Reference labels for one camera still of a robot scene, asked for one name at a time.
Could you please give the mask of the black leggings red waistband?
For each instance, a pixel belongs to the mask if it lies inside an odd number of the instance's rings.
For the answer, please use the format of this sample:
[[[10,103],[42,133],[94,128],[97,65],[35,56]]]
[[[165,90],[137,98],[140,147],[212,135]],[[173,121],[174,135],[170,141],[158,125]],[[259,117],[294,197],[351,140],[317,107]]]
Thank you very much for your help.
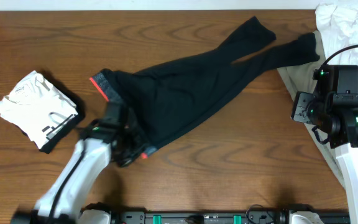
[[[148,156],[191,131],[268,70],[319,59],[310,32],[272,47],[276,36],[256,17],[240,25],[217,48],[135,73],[103,69],[92,84],[128,117],[121,164]]]

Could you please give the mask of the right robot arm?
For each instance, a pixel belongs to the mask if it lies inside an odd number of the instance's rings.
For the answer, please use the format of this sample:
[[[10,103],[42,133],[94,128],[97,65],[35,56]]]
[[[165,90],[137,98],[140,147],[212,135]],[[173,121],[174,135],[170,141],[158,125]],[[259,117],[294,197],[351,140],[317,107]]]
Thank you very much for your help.
[[[322,65],[314,92],[296,94],[291,118],[329,145],[344,177],[351,223],[358,223],[358,66]]]

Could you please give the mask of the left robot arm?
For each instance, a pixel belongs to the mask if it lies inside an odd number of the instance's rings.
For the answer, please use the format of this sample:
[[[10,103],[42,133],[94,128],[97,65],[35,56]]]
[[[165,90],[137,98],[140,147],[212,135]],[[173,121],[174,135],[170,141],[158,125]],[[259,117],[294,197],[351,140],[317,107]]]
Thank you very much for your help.
[[[105,204],[84,204],[95,180],[108,165],[125,167],[135,160],[130,142],[135,127],[133,111],[124,103],[110,101],[104,116],[82,130],[56,182],[31,211],[17,210],[11,223],[116,223],[114,212]]]

